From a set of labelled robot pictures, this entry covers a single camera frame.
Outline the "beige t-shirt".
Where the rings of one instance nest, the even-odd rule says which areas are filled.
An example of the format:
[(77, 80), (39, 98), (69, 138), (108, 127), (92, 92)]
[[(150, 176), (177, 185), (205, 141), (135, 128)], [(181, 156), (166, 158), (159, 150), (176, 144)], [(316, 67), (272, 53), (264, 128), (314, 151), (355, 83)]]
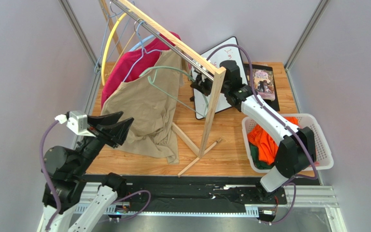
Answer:
[(123, 82), (105, 101), (101, 114), (122, 111), (121, 120), (134, 119), (124, 144), (117, 150), (178, 164), (177, 136), (171, 126), (183, 84), (180, 70), (186, 65), (179, 55), (168, 50), (162, 52), (156, 67), (143, 72), (137, 80)]

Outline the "mint green hanger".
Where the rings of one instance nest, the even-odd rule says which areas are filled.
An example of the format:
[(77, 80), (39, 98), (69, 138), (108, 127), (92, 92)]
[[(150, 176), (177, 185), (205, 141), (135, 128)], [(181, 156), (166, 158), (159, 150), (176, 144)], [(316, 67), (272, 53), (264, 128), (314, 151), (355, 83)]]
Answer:
[(145, 79), (151, 86), (155, 87), (171, 99), (176, 100), (178, 103), (182, 104), (186, 108), (194, 111), (198, 116), (205, 118), (208, 113), (207, 97), (203, 97), (204, 102), (206, 103), (203, 112), (196, 111), (194, 108), (188, 106), (178, 99), (179, 88), (181, 87), (182, 81), (182, 74), (185, 74), (189, 81), (195, 80), (191, 75), (189, 75), (188, 72), (171, 66), (154, 66), (147, 68), (139, 75), (139, 78), (145, 76)]

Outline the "light blue wire hanger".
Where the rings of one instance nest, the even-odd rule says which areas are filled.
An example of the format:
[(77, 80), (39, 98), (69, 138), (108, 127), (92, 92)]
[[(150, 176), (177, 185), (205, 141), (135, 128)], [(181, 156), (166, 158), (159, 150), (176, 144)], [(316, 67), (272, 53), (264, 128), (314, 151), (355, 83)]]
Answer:
[(101, 77), (102, 85), (105, 85), (105, 77), (111, 74), (111, 71), (108, 73), (105, 72), (105, 68), (107, 65), (108, 59), (112, 56), (114, 50), (117, 48), (119, 52), (119, 57), (114, 62), (114, 66), (111, 70), (113, 70), (117, 64), (117, 62), (121, 59), (121, 57), (125, 54), (127, 46), (131, 42), (134, 33), (129, 38), (126, 46), (122, 48), (120, 43), (120, 37), (117, 35), (117, 28), (119, 24), (124, 20), (127, 16), (125, 11), (121, 11), (119, 13), (115, 13), (112, 10), (112, 1), (110, 0), (108, 4), (106, 4), (105, 0), (99, 0), (100, 7), (103, 12), (103, 16), (106, 19), (106, 28), (104, 31), (101, 49), (100, 49), (100, 57), (96, 61), (96, 65), (94, 68), (94, 74), (99, 75)]

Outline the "lavender wire hanger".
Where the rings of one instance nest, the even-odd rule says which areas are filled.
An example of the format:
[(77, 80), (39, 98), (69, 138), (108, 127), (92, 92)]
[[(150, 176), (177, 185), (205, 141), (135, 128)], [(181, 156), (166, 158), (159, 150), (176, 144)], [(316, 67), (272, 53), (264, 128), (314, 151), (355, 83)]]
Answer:
[(142, 51), (132, 51), (123, 55), (121, 81), (127, 82), (137, 79), (143, 71), (156, 64), (162, 52), (159, 49), (147, 51), (144, 48)]

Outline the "orange t-shirt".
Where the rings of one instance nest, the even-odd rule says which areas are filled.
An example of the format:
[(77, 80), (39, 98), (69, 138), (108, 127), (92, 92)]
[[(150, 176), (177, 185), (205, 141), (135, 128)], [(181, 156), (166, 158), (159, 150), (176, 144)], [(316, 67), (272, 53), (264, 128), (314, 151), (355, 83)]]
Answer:
[(255, 161), (258, 161), (264, 168), (270, 168), (277, 154), (277, 143), (260, 125), (256, 125), (248, 133), (247, 139), (250, 147), (254, 149)]

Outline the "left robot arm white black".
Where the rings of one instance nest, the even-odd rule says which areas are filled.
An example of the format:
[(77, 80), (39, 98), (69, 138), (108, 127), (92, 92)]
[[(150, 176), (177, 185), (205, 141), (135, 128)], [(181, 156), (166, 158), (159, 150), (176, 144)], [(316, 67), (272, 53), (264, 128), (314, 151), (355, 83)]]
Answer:
[[(90, 232), (113, 202), (126, 199), (127, 181), (110, 173), (98, 188), (94, 201), (73, 224), (72, 215), (87, 184), (84, 175), (105, 145), (116, 148), (123, 145), (134, 121), (121, 120), (123, 112), (105, 116), (87, 116), (81, 111), (70, 111), (55, 117), (40, 141), (40, 164), (46, 179), (43, 194), (44, 232)], [(54, 146), (43, 152), (50, 130), (65, 123), (75, 134), (82, 136), (75, 149)]]

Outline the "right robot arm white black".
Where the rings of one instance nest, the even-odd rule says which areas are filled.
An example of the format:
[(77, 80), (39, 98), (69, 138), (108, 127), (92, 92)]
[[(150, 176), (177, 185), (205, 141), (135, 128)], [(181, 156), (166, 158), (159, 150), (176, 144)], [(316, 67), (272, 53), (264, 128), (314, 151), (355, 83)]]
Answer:
[(314, 132), (309, 127), (300, 128), (268, 107), (254, 88), (243, 83), (236, 61), (226, 60), (220, 66), (226, 69), (221, 93), (227, 102), (253, 119), (278, 146), (274, 166), (261, 178), (260, 190), (275, 192), (309, 166), (315, 172)]

